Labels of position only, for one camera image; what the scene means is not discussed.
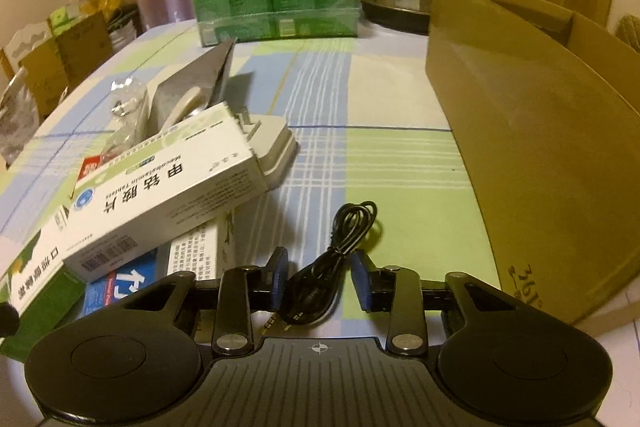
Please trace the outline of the silver foil tea bag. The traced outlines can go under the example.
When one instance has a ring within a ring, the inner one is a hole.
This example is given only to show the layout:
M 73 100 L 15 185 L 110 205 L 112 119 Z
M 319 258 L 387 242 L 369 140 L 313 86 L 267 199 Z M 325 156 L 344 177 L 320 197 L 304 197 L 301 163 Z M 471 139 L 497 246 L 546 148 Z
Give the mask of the silver foil tea bag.
M 235 43 L 235 39 L 218 43 L 196 60 L 180 67 L 177 72 L 157 86 L 148 120 L 149 135 L 160 132 L 160 127 L 163 126 L 171 109 L 176 106 L 186 91 L 194 86 L 202 89 L 204 100 L 201 110 L 194 112 L 190 117 L 222 101 L 224 88 L 230 76 Z

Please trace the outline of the brown cardboard box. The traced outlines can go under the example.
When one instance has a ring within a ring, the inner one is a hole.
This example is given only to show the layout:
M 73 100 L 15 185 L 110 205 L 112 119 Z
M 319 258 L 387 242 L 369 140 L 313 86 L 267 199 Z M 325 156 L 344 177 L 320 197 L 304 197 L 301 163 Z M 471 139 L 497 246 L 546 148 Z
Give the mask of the brown cardboard box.
M 639 274 L 639 55 L 546 0 L 432 0 L 426 75 L 501 287 L 566 323 Z

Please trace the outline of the blue floss pick box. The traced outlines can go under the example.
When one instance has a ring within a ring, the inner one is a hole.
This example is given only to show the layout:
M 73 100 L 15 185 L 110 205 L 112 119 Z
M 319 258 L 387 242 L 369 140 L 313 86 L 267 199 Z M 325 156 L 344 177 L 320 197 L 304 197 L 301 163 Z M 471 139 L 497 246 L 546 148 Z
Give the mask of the blue floss pick box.
M 112 303 L 118 303 L 166 277 L 167 265 L 168 248 L 163 246 L 89 283 L 85 290 L 82 315 L 85 317 Z

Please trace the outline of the checked tablecloth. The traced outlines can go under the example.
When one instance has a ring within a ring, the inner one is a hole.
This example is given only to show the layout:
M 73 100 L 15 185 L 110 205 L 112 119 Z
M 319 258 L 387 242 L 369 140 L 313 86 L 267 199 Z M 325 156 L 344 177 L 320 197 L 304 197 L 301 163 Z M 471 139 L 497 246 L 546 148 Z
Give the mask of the checked tablecloth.
M 425 72 L 427 41 L 378 26 L 356 38 L 240 43 L 224 95 L 288 122 L 297 154 L 283 183 L 235 211 L 235 258 L 288 250 L 295 268 L 326 249 L 336 210 L 370 200 L 378 265 L 425 280 L 498 275 L 463 160 Z M 203 52 L 193 22 L 148 31 L 55 109 L 1 177 L 1 259 L 10 262 L 73 192 L 82 161 L 112 131 L 110 89 L 155 87 Z

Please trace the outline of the green tissue pack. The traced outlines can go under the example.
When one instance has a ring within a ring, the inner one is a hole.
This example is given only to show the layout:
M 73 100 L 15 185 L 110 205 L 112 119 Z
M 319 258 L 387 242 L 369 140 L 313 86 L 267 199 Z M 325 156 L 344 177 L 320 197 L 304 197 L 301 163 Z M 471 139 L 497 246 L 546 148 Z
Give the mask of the green tissue pack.
M 353 37 L 360 0 L 193 0 L 203 46 L 224 40 Z

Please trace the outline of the red candy packet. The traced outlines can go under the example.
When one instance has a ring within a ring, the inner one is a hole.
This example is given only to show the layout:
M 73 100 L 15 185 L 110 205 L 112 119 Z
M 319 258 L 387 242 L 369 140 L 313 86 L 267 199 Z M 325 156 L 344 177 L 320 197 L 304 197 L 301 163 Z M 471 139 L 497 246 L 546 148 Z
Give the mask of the red candy packet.
M 81 164 L 74 191 L 78 192 L 81 187 L 85 187 L 93 182 L 105 165 L 106 162 L 101 155 L 86 157 Z

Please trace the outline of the clear plastic hook bag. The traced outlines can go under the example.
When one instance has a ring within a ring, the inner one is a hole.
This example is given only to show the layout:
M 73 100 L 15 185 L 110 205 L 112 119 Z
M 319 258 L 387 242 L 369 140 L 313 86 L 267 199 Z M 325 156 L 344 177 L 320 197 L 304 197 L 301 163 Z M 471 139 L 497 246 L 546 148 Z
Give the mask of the clear plastic hook bag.
M 113 106 L 111 114 L 117 129 L 105 142 L 101 150 L 104 165 L 145 139 L 146 122 L 149 117 L 149 95 L 146 86 L 137 78 L 129 76 L 112 83 Z

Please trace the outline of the cardboard boxes by wall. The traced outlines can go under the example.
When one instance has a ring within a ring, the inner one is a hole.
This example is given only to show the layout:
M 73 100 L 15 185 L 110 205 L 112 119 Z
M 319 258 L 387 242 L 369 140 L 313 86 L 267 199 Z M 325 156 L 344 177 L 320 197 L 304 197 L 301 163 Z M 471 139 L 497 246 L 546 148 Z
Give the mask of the cardboard boxes by wall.
M 62 6 L 43 23 L 17 31 L 1 49 L 8 78 L 26 70 L 26 88 L 40 118 L 142 31 L 138 6 L 125 0 L 90 0 Z

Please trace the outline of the green white medicine box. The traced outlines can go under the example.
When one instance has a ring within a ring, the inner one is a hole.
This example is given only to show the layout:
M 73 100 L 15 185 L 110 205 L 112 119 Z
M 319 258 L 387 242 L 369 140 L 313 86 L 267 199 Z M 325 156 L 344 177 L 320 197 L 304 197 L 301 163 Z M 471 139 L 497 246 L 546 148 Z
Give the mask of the green white medicine box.
M 56 208 L 1 275 L 1 353 L 10 359 L 24 362 L 84 295 L 64 265 L 67 215 Z

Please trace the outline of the white power adapter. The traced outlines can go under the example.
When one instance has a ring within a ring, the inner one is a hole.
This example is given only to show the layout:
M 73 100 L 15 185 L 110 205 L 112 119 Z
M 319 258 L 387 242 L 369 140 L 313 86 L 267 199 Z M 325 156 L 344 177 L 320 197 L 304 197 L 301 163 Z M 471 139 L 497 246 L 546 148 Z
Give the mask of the white power adapter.
M 269 190 L 284 180 L 294 159 L 297 142 L 281 116 L 251 114 L 246 107 L 235 114 L 236 120 L 253 150 Z

